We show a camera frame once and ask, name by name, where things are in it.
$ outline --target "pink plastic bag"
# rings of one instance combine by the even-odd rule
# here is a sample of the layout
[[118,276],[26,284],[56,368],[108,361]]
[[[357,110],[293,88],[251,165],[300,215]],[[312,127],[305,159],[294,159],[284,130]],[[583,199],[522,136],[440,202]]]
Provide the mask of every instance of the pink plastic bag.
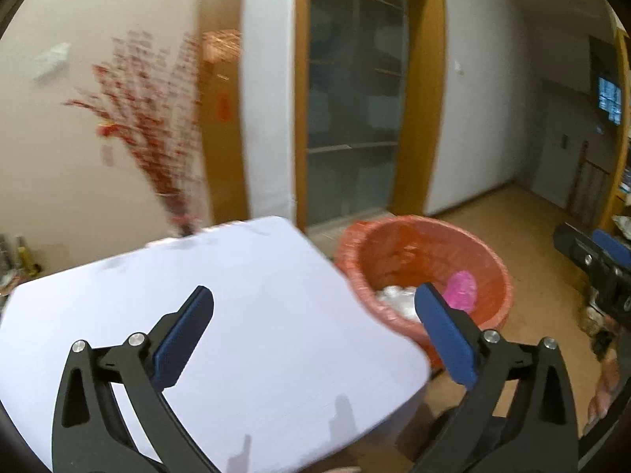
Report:
[[442,294],[450,308],[460,309],[470,314],[475,309],[478,297],[478,285],[475,277],[466,270],[456,272],[447,281],[447,287]]

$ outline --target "glass door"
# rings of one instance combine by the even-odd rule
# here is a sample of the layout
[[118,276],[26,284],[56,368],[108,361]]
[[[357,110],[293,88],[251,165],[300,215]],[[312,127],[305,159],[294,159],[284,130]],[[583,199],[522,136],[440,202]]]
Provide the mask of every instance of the glass door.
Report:
[[308,224],[385,208],[403,111],[405,0],[311,0]]

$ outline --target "red decorative branch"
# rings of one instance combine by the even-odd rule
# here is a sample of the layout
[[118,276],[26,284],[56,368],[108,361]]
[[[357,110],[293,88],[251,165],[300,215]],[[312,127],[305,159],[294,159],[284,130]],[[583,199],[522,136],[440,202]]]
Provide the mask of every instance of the red decorative branch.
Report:
[[103,119],[97,134],[118,138],[144,172],[179,226],[193,231],[190,203],[201,187],[192,171],[200,153],[198,128],[198,55],[200,46],[185,35],[168,69],[168,50],[153,49],[146,32],[114,39],[111,62],[93,66],[100,92],[79,91],[82,99],[64,104],[86,108]]

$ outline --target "blue gripper pad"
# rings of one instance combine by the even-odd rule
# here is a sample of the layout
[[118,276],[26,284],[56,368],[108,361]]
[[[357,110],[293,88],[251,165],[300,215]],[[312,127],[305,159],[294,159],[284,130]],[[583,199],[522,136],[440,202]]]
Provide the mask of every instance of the blue gripper pad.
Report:
[[198,286],[177,313],[164,315],[151,330],[151,382],[157,390],[162,391],[177,383],[213,317],[214,307],[210,290]]
[[429,283],[416,290],[414,307],[451,378],[471,390],[478,380],[471,344],[478,327],[464,311],[450,308]]

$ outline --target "wall switch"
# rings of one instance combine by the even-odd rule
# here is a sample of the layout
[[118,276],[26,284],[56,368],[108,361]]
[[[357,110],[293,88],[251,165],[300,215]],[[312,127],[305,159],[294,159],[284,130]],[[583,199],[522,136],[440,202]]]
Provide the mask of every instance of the wall switch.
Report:
[[35,75],[33,80],[39,81],[62,69],[68,63],[70,43],[61,43],[35,58]]

